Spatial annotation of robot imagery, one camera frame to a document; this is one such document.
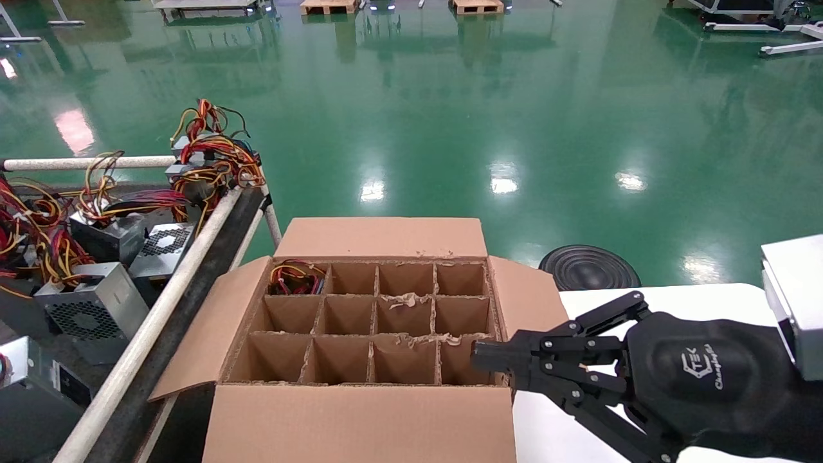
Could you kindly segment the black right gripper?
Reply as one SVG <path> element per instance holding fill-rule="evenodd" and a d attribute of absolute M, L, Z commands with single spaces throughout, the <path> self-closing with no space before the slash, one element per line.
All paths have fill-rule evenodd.
<path fill-rule="evenodd" d="M 549 331 L 475 341 L 471 365 L 511 376 L 517 392 L 546 396 L 630 462 L 675 462 L 688 446 L 821 461 L 821 383 L 803 379 L 778 329 L 647 316 L 644 294 L 629 292 Z M 605 334 L 627 322 L 638 322 L 627 346 Z M 576 366 L 626 356 L 634 389 L 627 415 L 647 434 L 613 411 L 625 398 L 624 380 Z"/>

